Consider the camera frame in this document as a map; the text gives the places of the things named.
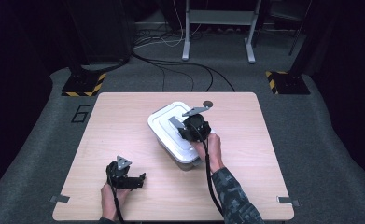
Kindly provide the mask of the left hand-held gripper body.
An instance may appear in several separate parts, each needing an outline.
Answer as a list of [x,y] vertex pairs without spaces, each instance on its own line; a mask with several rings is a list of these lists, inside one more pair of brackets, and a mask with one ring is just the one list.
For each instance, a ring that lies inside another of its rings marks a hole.
[[128,172],[131,164],[131,161],[118,155],[106,166],[107,183],[116,189],[128,189],[130,187]]

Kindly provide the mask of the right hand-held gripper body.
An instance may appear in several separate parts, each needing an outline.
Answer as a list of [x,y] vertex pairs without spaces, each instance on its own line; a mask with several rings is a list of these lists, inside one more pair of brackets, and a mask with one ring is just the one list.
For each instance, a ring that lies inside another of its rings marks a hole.
[[202,112],[208,110],[205,107],[193,107],[190,111],[183,114],[186,119],[183,126],[186,127],[185,132],[190,136],[190,142],[203,142],[211,133],[209,122],[201,115]]

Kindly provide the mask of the white storage box lid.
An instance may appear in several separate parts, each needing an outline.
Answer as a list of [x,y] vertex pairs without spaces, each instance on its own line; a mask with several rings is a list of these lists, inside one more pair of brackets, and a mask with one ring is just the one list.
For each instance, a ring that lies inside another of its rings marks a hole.
[[183,102],[173,102],[147,119],[149,128],[182,169],[189,170],[202,162],[190,143],[202,142],[212,132],[202,115],[212,106],[211,101],[204,101],[201,107],[193,108]]

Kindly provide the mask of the clear brown storage box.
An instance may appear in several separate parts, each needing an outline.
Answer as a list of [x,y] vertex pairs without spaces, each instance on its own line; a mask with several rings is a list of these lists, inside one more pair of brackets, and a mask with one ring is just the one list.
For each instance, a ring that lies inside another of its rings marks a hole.
[[201,163],[197,151],[188,140],[182,139],[174,121],[180,124],[186,119],[183,114],[190,108],[182,102],[173,102],[151,114],[147,119],[149,128],[154,132],[178,167],[184,171]]

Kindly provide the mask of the person's left hand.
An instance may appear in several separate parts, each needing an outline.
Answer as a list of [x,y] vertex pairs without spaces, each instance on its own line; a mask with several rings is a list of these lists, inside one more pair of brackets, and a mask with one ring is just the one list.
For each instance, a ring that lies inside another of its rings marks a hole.
[[[119,189],[116,192],[117,198],[119,200],[119,207],[122,207],[127,199],[128,194],[131,192],[130,189]],[[115,204],[114,195],[112,188],[109,184],[105,183],[101,188],[102,196],[102,216],[114,221],[118,220],[118,208]]]

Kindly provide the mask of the person's right hand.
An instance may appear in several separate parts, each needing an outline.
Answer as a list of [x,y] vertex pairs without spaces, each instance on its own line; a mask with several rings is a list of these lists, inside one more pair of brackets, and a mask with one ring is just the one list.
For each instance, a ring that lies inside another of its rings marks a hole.
[[195,148],[203,161],[206,155],[209,156],[210,172],[212,174],[224,167],[221,158],[220,137],[217,134],[210,133],[204,142],[191,142],[190,144]]

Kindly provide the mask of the dark cabinet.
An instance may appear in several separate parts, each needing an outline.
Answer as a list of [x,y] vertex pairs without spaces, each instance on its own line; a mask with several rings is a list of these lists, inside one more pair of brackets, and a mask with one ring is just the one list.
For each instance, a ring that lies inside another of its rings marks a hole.
[[125,0],[66,0],[89,64],[126,63],[134,21]]

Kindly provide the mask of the black yellow striped base plate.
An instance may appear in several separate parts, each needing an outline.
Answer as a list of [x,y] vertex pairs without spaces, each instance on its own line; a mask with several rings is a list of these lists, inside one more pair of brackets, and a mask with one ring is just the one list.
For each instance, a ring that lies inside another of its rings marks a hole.
[[284,71],[266,71],[265,75],[273,94],[308,95],[310,93],[301,76],[293,76]]
[[85,80],[70,77],[62,88],[62,96],[95,96],[101,89],[106,73],[88,74]]

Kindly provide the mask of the white metal desk frame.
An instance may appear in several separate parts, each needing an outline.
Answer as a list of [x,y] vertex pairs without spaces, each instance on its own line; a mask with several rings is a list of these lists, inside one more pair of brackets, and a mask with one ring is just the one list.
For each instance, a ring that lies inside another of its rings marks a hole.
[[190,26],[192,24],[238,25],[249,27],[248,36],[245,38],[246,55],[248,62],[254,64],[256,59],[253,51],[252,40],[260,14],[262,0],[255,1],[256,5],[253,10],[229,11],[191,9],[190,0],[185,0],[185,40],[182,60],[187,61],[190,58]]

